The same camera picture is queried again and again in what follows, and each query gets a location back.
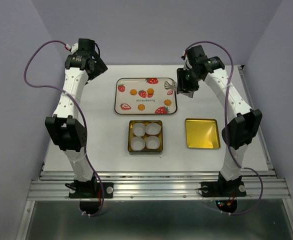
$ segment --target strawberry print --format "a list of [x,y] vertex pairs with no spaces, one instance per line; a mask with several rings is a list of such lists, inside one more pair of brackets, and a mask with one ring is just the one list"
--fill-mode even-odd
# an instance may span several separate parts
[[144,90],[138,91],[138,94],[140,95],[141,98],[145,99],[147,97],[147,92]]
[[119,84],[119,85],[117,86],[117,89],[118,89],[121,93],[123,93],[123,92],[126,90],[126,87],[124,86],[124,84]]
[[159,107],[157,110],[154,112],[155,114],[167,114],[169,113],[169,109],[166,106]]
[[131,109],[130,105],[127,103],[121,103],[120,107],[122,110],[130,110]]
[[157,78],[147,78],[147,79],[145,79],[145,81],[148,84],[158,84],[159,83],[159,80]]

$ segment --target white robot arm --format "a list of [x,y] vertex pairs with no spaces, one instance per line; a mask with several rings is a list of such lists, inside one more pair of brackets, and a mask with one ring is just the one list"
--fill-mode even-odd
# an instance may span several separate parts
[[[198,81],[203,80],[225,107],[229,76],[222,61],[218,57],[207,58],[201,45],[188,49],[185,55],[184,68],[177,69],[176,93],[192,98],[194,92],[199,89]],[[262,113],[258,109],[253,110],[243,100],[236,88],[230,84],[227,118],[229,120],[227,126],[230,149],[237,163],[242,166],[248,144],[257,134]],[[227,142],[225,129],[222,130],[222,137]],[[231,193],[236,192],[238,197],[246,196],[245,191],[239,191],[239,186],[244,185],[241,181],[240,170],[226,147],[218,181],[202,182],[201,186],[207,187],[202,195],[204,197],[228,197]]]
[[[65,61],[63,90],[79,105],[88,80],[108,68],[93,40],[80,38],[70,52]],[[53,116],[45,119],[45,126],[53,143],[65,153],[74,171],[74,182],[66,184],[72,190],[69,197],[89,198],[96,194],[97,179],[86,159],[87,129],[79,122],[79,110],[68,94],[61,94]]]

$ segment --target gray wall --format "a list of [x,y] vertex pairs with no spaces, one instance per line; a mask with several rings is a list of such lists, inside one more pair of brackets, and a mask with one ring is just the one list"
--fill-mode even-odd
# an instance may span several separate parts
[[[180,64],[200,40],[244,64],[281,0],[32,0],[53,39],[96,40],[107,64]],[[224,53],[206,46],[209,56]]]
[[[38,46],[51,40],[29,0],[0,0],[0,240],[15,239],[31,179],[41,169],[58,93],[23,81],[24,67]],[[63,62],[54,46],[30,68],[31,82],[60,84]]]
[[284,0],[244,73],[276,172],[293,198],[293,1]]

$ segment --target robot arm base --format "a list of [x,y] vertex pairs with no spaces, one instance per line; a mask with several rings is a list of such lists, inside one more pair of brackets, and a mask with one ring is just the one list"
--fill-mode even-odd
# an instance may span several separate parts
[[217,181],[203,181],[201,184],[201,195],[204,198],[230,197],[233,193],[237,197],[247,195],[242,176],[237,179],[227,181],[219,172]]
[[[113,198],[113,182],[103,182],[104,198]],[[95,175],[92,176],[90,181],[78,181],[74,180],[72,183],[66,183],[65,186],[69,188],[69,199],[98,199],[101,197],[101,186],[97,183]]]

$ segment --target purple cable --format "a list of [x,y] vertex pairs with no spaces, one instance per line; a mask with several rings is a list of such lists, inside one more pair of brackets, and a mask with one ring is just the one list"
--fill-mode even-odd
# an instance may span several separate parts
[[[65,44],[63,41],[59,41],[59,40],[51,40],[51,41],[47,41],[45,43],[43,43],[34,53],[33,55],[31,56],[31,58],[29,59],[29,61],[27,62],[26,66],[25,66],[25,69],[24,69],[24,74],[23,74],[23,78],[24,78],[24,82],[32,87],[32,88],[50,88],[50,89],[55,89],[55,90],[58,90],[64,94],[66,94],[74,103],[74,105],[76,106],[76,108],[78,109],[82,119],[83,119],[83,124],[84,124],[84,127],[85,129],[88,129],[87,128],[87,121],[86,121],[86,118],[85,118],[85,115],[82,111],[82,109],[80,108],[79,104],[77,103],[77,101],[74,99],[74,97],[69,94],[68,92],[66,92],[64,89],[60,88],[60,87],[57,87],[57,86],[53,86],[53,85],[33,85],[31,83],[28,82],[27,80],[27,71],[28,71],[28,68],[32,62],[32,60],[35,58],[35,56],[38,54],[38,52],[46,45],[48,44],[51,44],[51,43],[60,43],[60,44],[63,44],[64,47],[67,45]],[[103,204],[104,204],[104,201],[105,201],[105,190],[103,188],[103,184],[102,184],[102,181],[101,181],[101,178],[99,176],[99,174],[97,173],[97,171],[93,168],[90,160],[89,160],[89,157],[88,157],[88,154],[87,154],[87,146],[84,147],[84,153],[85,153],[85,158],[86,158],[86,161],[87,163],[89,164],[90,168],[92,169],[93,173],[96,175],[99,183],[100,183],[100,187],[101,187],[101,192],[102,192],[102,200],[101,200],[101,205],[100,205],[100,208],[98,209],[98,211],[92,215],[90,215],[90,217],[94,217],[96,216],[102,209],[103,207]]]
[[[230,153],[230,155],[231,155],[233,161],[235,162],[235,164],[241,169],[242,166],[238,163],[238,161],[236,160],[235,156],[233,155],[233,153],[231,151],[230,136],[229,136],[229,129],[228,129],[228,101],[229,101],[230,83],[231,83],[231,79],[232,79],[232,75],[233,75],[233,71],[234,71],[233,59],[231,57],[231,54],[228,52],[228,50],[226,50],[223,46],[221,46],[220,44],[215,43],[213,41],[197,41],[197,42],[194,42],[191,45],[189,45],[185,49],[184,52],[186,53],[189,48],[191,48],[192,46],[197,45],[197,44],[213,44],[213,45],[219,47],[220,49],[222,49],[227,54],[228,58],[230,59],[231,72],[230,72],[230,76],[229,76],[228,81],[227,81],[227,87],[226,87],[226,92],[225,92],[225,102],[224,102],[225,140],[226,140],[226,146],[227,146],[228,152]],[[251,167],[243,167],[243,169],[250,170],[250,171],[252,171],[252,172],[254,172],[256,174],[256,176],[258,177],[258,179],[260,180],[260,183],[261,183],[261,192],[260,192],[260,195],[259,195],[256,203],[253,205],[253,207],[251,207],[248,210],[245,210],[243,212],[231,213],[231,215],[235,215],[235,216],[246,214],[246,213],[252,211],[260,203],[260,201],[262,199],[262,195],[263,195],[263,189],[264,189],[263,181],[262,181],[262,178],[259,175],[259,173],[256,170],[254,170],[253,168],[251,168]]]

